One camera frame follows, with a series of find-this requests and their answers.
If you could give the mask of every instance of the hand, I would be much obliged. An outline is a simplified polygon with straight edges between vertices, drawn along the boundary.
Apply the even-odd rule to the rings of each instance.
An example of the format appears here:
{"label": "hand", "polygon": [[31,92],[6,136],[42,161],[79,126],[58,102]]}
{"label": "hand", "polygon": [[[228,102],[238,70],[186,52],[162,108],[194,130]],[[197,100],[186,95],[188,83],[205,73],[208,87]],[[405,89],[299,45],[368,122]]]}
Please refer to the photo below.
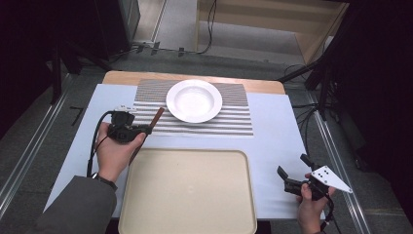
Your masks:
{"label": "hand", "polygon": [[[335,191],[335,188],[329,187],[328,194],[331,196]],[[307,183],[301,186],[302,197],[297,197],[297,201],[301,202],[298,207],[298,223],[301,227],[303,234],[314,234],[320,232],[319,217],[328,203],[328,199],[323,197],[318,201],[312,200],[312,192]]]}
{"label": "hand", "polygon": [[126,144],[121,144],[110,137],[107,137],[108,123],[101,123],[97,136],[96,145],[103,142],[97,149],[97,162],[99,164],[99,176],[115,182],[119,174],[128,165],[134,150],[139,147],[146,138],[142,133]]}

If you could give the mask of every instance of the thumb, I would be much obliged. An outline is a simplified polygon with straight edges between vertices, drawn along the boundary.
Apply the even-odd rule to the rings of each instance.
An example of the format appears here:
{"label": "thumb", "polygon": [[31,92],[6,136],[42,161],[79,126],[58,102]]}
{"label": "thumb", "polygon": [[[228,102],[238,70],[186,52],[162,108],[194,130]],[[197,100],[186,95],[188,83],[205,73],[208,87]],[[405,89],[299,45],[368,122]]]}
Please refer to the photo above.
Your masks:
{"label": "thumb", "polygon": [[303,196],[303,200],[311,201],[312,192],[308,183],[303,183],[303,185],[301,185],[301,195]]}
{"label": "thumb", "polygon": [[133,141],[131,141],[131,146],[133,148],[137,148],[140,145],[142,145],[143,141],[145,141],[146,139],[146,134],[145,133],[140,133],[139,135],[137,135]]}

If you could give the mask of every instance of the plate rim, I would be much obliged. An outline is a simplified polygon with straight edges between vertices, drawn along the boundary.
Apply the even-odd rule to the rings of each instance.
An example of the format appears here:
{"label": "plate rim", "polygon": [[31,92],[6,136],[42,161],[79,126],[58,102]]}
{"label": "plate rim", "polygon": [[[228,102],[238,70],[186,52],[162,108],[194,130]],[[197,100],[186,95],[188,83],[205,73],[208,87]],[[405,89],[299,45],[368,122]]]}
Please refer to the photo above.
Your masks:
{"label": "plate rim", "polygon": [[[176,94],[183,88],[189,87],[189,85],[196,86],[198,85],[199,87],[205,88],[213,98],[213,107],[210,112],[208,112],[206,115],[203,117],[197,117],[197,118],[184,118],[180,115],[180,111],[177,110],[175,107],[175,104],[173,102],[173,98],[175,97]],[[176,84],[174,84],[167,93],[167,98],[166,98],[166,103],[167,103],[167,108],[169,112],[177,119],[186,122],[186,123],[203,123],[208,120],[213,119],[221,110],[222,108],[222,95],[218,91],[218,89],[213,86],[211,83],[204,81],[204,80],[199,80],[199,79],[188,79],[188,80],[183,80],[180,81]]]}

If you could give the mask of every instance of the plastic tray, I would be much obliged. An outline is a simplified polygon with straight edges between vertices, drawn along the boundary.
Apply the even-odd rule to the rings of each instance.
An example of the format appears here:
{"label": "plastic tray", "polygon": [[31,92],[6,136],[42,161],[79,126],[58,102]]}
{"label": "plastic tray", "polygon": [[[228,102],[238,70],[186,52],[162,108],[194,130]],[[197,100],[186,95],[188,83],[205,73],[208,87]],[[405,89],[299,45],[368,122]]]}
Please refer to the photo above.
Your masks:
{"label": "plastic tray", "polygon": [[121,234],[252,234],[256,225],[241,151],[146,148],[130,166]]}

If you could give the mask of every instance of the gray sleeve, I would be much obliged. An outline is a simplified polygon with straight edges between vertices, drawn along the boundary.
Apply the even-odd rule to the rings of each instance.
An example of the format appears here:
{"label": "gray sleeve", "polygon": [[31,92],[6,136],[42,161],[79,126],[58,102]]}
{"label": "gray sleeve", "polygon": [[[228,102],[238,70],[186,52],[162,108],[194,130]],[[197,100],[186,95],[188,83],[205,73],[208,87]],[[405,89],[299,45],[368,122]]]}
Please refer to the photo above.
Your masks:
{"label": "gray sleeve", "polygon": [[109,185],[74,176],[26,233],[104,233],[115,208],[116,195]]}

